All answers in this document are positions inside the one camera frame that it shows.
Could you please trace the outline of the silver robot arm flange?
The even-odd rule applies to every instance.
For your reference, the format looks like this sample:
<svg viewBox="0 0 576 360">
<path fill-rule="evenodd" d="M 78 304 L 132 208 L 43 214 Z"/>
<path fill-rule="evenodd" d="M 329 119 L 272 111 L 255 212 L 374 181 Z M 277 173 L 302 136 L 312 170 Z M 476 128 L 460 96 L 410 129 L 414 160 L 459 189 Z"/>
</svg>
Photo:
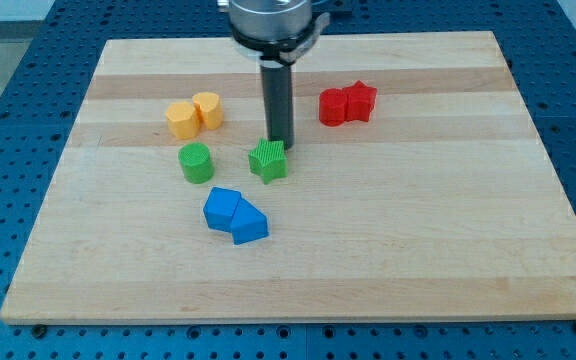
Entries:
<svg viewBox="0 0 576 360">
<path fill-rule="evenodd" d="M 310 0 L 218 1 L 237 51 L 268 68 L 292 66 L 316 44 L 331 14 L 315 14 Z"/>
</svg>

